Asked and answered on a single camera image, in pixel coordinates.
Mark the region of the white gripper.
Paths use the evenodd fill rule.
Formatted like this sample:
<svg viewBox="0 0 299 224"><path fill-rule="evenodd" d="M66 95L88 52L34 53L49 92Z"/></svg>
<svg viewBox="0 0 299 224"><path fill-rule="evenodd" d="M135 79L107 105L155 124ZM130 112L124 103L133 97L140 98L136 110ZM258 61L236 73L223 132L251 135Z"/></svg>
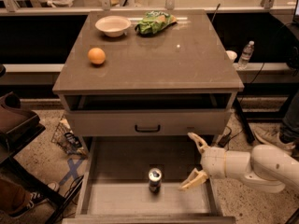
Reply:
<svg viewBox="0 0 299 224"><path fill-rule="evenodd" d="M196 133L187 133L190 139L196 144L201 156L203 170L194 168L189 176L180 184L179 190L188 190L204 184L208 177L225 178L225 156L226 150L220 147L209 147L207 142Z"/></svg>

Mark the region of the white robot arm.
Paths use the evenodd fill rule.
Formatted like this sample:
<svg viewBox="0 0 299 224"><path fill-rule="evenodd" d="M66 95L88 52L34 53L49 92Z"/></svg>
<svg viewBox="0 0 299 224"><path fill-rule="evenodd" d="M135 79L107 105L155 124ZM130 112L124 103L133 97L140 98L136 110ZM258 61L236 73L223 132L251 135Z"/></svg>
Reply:
<svg viewBox="0 0 299 224"><path fill-rule="evenodd" d="M244 185L269 193L278 193L285 187L299 190L299 161L282 149L258 145L251 152L210 147L196 133L188 133L201 155L202 169L192 170L180 184L187 190L204 184L209 178L238 180Z"/></svg>

